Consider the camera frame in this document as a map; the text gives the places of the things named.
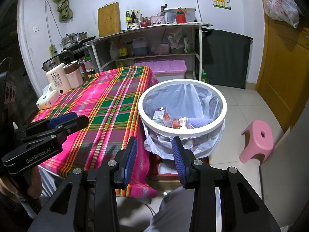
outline green curtain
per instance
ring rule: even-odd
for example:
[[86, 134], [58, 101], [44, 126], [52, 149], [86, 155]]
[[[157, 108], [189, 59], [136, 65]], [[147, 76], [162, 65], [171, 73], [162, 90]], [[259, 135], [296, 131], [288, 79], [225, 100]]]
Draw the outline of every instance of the green curtain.
[[73, 17], [73, 12], [69, 8], [69, 0], [53, 0], [58, 3], [59, 21], [65, 21]]

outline silver screw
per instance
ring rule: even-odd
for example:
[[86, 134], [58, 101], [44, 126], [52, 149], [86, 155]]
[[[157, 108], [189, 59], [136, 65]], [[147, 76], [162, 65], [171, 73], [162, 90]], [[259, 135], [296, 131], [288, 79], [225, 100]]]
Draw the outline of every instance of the silver screw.
[[200, 166], [200, 165], [203, 164], [203, 162], [202, 162], [200, 159], [195, 159], [195, 160], [193, 161], [193, 163], [194, 163], [195, 165], [197, 165], [197, 166]]
[[78, 167], [78, 168], [75, 168], [74, 170], [73, 170], [73, 173], [74, 174], [79, 174], [79, 173], [81, 173], [81, 169]]
[[237, 169], [234, 167], [229, 168], [230, 173], [237, 173]]
[[116, 165], [117, 164], [117, 161], [115, 161], [115, 160], [110, 160], [109, 162], [107, 162], [107, 165], [109, 165], [110, 167], [112, 167], [112, 166], [114, 166], [114, 165]]

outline plastic stool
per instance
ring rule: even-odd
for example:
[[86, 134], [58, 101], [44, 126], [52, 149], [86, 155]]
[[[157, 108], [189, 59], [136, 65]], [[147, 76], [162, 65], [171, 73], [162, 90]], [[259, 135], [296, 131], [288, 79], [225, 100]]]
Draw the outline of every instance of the plastic stool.
[[269, 125], [264, 121], [255, 120], [248, 125], [241, 135], [246, 132], [249, 132], [250, 135], [249, 143], [240, 154], [240, 161], [245, 163], [255, 157], [263, 163], [273, 149], [272, 132]]

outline blue gripper pad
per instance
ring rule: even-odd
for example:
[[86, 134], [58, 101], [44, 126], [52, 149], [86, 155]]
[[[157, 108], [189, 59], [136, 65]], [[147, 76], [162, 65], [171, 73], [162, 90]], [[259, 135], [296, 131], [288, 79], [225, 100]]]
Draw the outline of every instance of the blue gripper pad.
[[67, 113], [65, 115], [61, 115], [57, 118], [52, 118], [48, 123], [49, 129], [54, 129], [56, 126], [60, 125], [61, 123], [64, 123], [68, 120], [77, 118], [77, 114], [75, 112]]
[[127, 146], [126, 148], [126, 149], [130, 149], [130, 154], [129, 154], [129, 157], [128, 157], [128, 160], [125, 166], [124, 185], [126, 188], [131, 181], [131, 176], [133, 173], [133, 167], [134, 167], [136, 153], [137, 153], [137, 139], [135, 137], [131, 137], [129, 139], [128, 145], [130, 143], [132, 143], [132, 145], [130, 145], [130, 147]]
[[179, 147], [178, 147], [179, 145], [177, 144], [176, 139], [179, 139], [179, 141], [180, 141], [179, 137], [173, 138], [173, 141], [172, 141], [173, 156], [174, 156], [174, 161], [175, 161], [175, 164], [176, 164], [176, 169], [177, 169], [179, 181], [183, 185], [183, 187], [185, 187], [185, 185], [187, 184], [186, 168], [184, 166], [183, 159], [181, 157]]

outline plaid tablecloth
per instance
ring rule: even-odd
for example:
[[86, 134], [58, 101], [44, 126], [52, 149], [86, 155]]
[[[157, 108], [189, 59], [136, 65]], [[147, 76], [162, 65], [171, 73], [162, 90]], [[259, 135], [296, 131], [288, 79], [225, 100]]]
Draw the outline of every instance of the plaid tablecloth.
[[144, 130], [138, 114], [138, 100], [158, 81], [148, 66], [132, 66], [91, 75], [84, 85], [63, 94], [56, 104], [38, 113], [33, 121], [76, 112], [89, 118], [87, 128], [68, 136], [62, 153], [41, 164], [45, 169], [66, 177], [74, 168], [90, 170], [125, 149], [131, 136], [138, 151], [131, 183], [122, 196], [155, 197], [157, 191], [145, 182], [149, 170], [144, 149]]

